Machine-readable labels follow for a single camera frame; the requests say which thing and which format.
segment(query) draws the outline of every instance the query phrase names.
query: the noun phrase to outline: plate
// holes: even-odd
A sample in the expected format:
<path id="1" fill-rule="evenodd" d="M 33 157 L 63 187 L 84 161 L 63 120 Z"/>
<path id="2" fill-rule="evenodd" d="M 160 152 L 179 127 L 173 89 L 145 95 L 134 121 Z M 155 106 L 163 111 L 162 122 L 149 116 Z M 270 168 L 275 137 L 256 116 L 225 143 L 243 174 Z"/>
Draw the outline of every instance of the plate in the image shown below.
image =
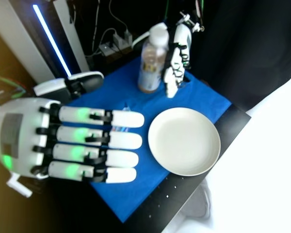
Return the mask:
<path id="1" fill-rule="evenodd" d="M 218 160 L 221 141 L 212 122 L 189 108 L 171 108 L 151 123 L 148 141 L 156 161 L 181 176 L 208 171 Z"/>

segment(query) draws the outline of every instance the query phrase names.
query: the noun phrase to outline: blue tablecloth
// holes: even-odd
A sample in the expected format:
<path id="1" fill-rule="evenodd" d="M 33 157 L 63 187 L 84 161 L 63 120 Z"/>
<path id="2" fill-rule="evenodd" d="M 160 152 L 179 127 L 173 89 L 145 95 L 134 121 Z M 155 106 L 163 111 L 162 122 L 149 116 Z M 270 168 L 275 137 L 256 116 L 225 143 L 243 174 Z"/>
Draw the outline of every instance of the blue tablecloth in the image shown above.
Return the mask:
<path id="1" fill-rule="evenodd" d="M 142 146 L 135 150 L 139 155 L 139 164 L 136 166 L 137 178 L 130 183 L 92 183 L 93 188 L 122 222 L 126 221 L 169 174 L 156 162 L 148 145 L 147 134 L 152 120 L 166 109 L 187 107 L 201 112 L 214 123 L 231 105 L 227 99 L 189 73 L 187 77 L 191 81 L 180 89 L 173 99 L 166 97 L 163 84 L 153 94 L 142 93 L 137 87 L 139 67 L 140 58 L 137 58 L 105 77 L 104 84 L 99 90 L 85 94 L 70 104 L 110 110 L 122 110 L 129 106 L 132 111 L 145 116 L 143 127 L 129 129 L 130 132 L 141 135 L 143 139 Z"/>

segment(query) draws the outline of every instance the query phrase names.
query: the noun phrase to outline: bottle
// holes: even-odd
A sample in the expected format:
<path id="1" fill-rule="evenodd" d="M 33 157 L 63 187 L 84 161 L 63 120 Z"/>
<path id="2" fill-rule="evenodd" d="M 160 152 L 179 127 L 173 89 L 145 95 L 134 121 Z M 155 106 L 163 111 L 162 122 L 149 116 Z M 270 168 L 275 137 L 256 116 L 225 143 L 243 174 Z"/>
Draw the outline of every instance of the bottle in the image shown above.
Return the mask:
<path id="1" fill-rule="evenodd" d="M 142 92 L 153 93 L 161 83 L 162 70 L 168 50 L 169 33 L 166 28 L 152 27 L 141 53 L 138 87 Z"/>

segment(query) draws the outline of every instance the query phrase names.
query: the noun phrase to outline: back of robotic hand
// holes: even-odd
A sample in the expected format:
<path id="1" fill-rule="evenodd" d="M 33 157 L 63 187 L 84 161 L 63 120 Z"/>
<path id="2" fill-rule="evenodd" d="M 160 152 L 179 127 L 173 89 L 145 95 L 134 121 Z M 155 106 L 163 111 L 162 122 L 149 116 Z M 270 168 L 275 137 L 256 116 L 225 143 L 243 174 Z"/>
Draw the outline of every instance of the back of robotic hand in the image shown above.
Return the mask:
<path id="1" fill-rule="evenodd" d="M 12 174 L 7 182 L 10 187 L 29 197 L 32 191 L 17 181 L 19 176 L 106 183 L 135 179 L 138 155 L 127 150 L 141 146 L 138 134 L 68 127 L 62 122 L 136 128 L 143 125 L 144 116 L 67 107 L 45 98 L 4 104 L 0 108 L 0 162 Z"/>

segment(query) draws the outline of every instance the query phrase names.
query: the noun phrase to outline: white bottle cap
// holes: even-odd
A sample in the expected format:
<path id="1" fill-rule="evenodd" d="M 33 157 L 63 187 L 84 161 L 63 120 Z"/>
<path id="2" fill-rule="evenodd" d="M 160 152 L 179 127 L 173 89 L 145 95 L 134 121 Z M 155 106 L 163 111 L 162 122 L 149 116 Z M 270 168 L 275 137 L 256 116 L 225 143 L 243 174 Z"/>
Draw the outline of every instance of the white bottle cap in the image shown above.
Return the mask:
<path id="1" fill-rule="evenodd" d="M 158 27 L 150 29 L 149 42 L 153 46 L 157 48 L 167 47 L 168 40 L 169 40 L 169 33 L 166 29 L 158 28 Z"/>

